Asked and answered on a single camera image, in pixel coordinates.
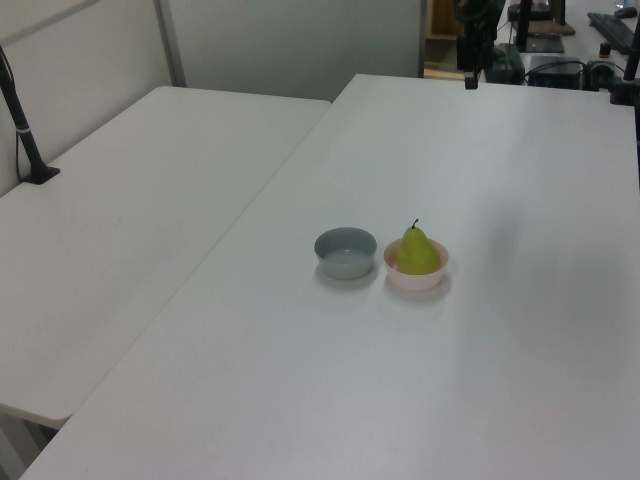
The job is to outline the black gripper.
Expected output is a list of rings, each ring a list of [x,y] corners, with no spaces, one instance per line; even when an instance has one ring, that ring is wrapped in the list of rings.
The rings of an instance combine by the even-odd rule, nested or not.
[[[456,37],[456,67],[466,90],[476,90],[480,73],[493,65],[494,36],[504,9],[501,0],[455,0],[454,16],[464,34]]]

